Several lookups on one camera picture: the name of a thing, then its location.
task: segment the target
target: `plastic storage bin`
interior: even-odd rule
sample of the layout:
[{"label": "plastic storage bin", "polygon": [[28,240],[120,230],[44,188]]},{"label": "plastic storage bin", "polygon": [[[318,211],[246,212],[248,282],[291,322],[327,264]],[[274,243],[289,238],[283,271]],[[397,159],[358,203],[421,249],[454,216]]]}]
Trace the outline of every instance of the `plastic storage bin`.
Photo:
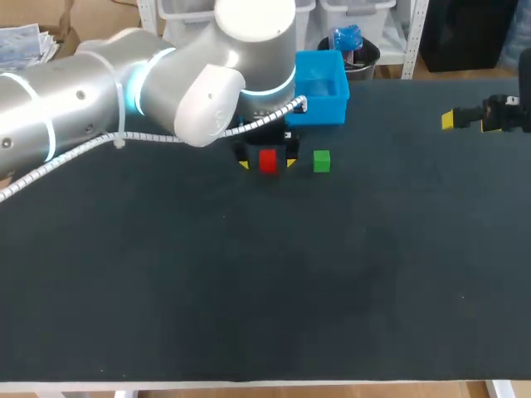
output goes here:
[{"label": "plastic storage bin", "polygon": [[389,10],[397,0],[319,0],[319,18],[323,36],[334,27],[357,24],[363,37],[378,45],[382,39]]},{"label": "plastic storage bin", "polygon": [[295,96],[305,95],[305,114],[287,114],[289,126],[344,124],[350,98],[340,51],[300,51],[295,58]]},{"label": "plastic storage bin", "polygon": [[[309,13],[315,8],[315,0],[295,0],[297,5],[297,50],[306,43]],[[193,40],[199,32],[214,20],[216,0],[158,0],[160,17],[166,20],[168,35],[175,46]]]},{"label": "plastic storage bin", "polygon": [[158,0],[158,14],[166,20],[164,38],[184,46],[214,20],[216,0]]}]

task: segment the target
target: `green block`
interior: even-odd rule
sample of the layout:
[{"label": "green block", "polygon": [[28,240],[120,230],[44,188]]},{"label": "green block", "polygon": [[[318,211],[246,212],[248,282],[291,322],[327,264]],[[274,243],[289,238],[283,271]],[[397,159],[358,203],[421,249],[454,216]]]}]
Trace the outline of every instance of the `green block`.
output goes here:
[{"label": "green block", "polygon": [[314,172],[330,172],[330,151],[314,151]]}]

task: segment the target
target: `white storage box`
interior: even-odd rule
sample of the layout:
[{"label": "white storage box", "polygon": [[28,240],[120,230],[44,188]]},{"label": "white storage box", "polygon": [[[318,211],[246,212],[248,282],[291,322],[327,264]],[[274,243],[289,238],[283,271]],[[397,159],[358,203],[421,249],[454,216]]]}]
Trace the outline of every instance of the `white storage box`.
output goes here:
[{"label": "white storage box", "polygon": [[[297,5],[297,50],[303,50],[309,13],[315,0],[295,0]],[[164,38],[182,46],[214,20],[216,0],[158,0],[158,13],[166,20]]]},{"label": "white storage box", "polygon": [[319,0],[323,37],[330,29],[356,24],[374,45],[382,39],[385,21],[397,0]]},{"label": "white storage box", "polygon": [[315,0],[296,0],[297,4],[297,51],[306,50],[306,32],[308,31],[309,14],[315,8]]}]

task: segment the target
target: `wooden floor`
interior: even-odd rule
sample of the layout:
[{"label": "wooden floor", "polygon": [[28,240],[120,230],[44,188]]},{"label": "wooden floor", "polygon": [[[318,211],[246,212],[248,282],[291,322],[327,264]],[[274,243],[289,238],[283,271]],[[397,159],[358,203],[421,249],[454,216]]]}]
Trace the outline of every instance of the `wooden floor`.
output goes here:
[{"label": "wooden floor", "polygon": [[141,398],[489,398],[484,382],[150,391]]}]

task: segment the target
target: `white cable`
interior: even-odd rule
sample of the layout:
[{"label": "white cable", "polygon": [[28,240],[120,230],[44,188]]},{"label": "white cable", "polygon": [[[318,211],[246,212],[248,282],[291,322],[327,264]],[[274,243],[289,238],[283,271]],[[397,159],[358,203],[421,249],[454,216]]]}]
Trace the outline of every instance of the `white cable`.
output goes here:
[{"label": "white cable", "polygon": [[289,112],[293,111],[293,109],[295,109],[295,107],[299,105],[302,107],[303,112],[306,112],[306,110],[308,109],[308,101],[306,97],[304,97],[303,95],[300,95],[299,97],[295,98],[289,104],[280,108],[276,112],[272,114],[268,114],[263,119],[259,119],[255,122],[246,124],[245,126],[236,127],[230,130],[225,130],[224,133],[220,134],[220,138],[232,137],[233,135],[247,133],[248,131],[258,129],[259,127],[262,127],[268,123],[274,122],[275,120],[286,116]]},{"label": "white cable", "polygon": [[[268,123],[271,123],[282,116],[285,116],[293,109],[301,105],[302,110],[305,112],[308,109],[308,102],[306,97],[301,95],[300,97],[295,98],[286,106],[280,108],[273,114],[268,114],[263,119],[259,119],[256,122],[246,124],[245,126],[238,127],[236,129],[226,130],[220,135],[220,138],[232,137],[234,135],[246,133],[248,131],[257,129],[261,126],[264,126]],[[44,177],[50,172],[53,172],[63,164],[68,163],[70,160],[75,159],[82,155],[83,153],[89,152],[91,149],[97,148],[104,143],[109,143],[115,141],[117,138],[132,139],[135,141],[148,141],[153,143],[182,143],[183,141],[177,137],[172,137],[169,135],[158,135],[158,134],[146,134],[146,133],[133,133],[133,132],[123,132],[123,133],[108,133],[101,135],[98,138],[91,139],[86,143],[81,144],[79,147],[76,147],[66,153],[63,153],[61,156],[52,159],[48,163],[44,163],[42,166],[36,168],[32,172],[29,172],[24,177],[16,180],[8,187],[0,190],[0,203],[6,201],[8,198],[12,197],[16,193],[20,192],[25,187],[33,184],[39,178]]]}]

